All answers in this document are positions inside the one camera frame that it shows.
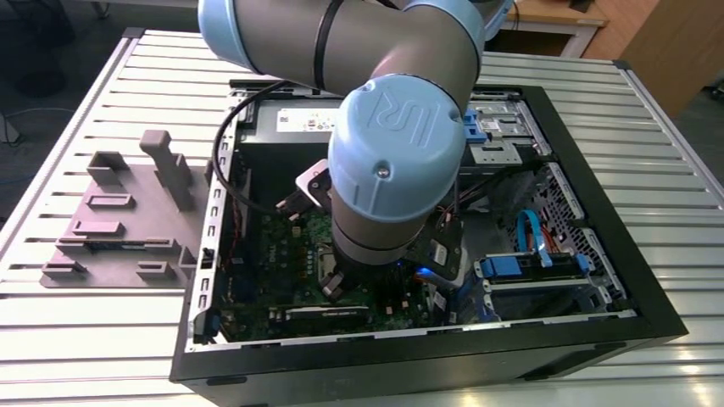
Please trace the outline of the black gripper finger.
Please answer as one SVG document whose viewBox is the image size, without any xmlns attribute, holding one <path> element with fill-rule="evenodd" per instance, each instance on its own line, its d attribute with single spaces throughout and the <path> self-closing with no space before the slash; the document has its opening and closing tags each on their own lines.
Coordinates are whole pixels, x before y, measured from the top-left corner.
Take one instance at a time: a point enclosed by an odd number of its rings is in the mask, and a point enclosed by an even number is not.
<svg viewBox="0 0 724 407">
<path fill-rule="evenodd" d="M 343 288 L 344 282 L 344 273 L 335 271 L 326 275 L 324 279 L 320 281 L 320 289 L 327 300 L 330 302 L 336 302 L 344 294 Z"/>
</svg>

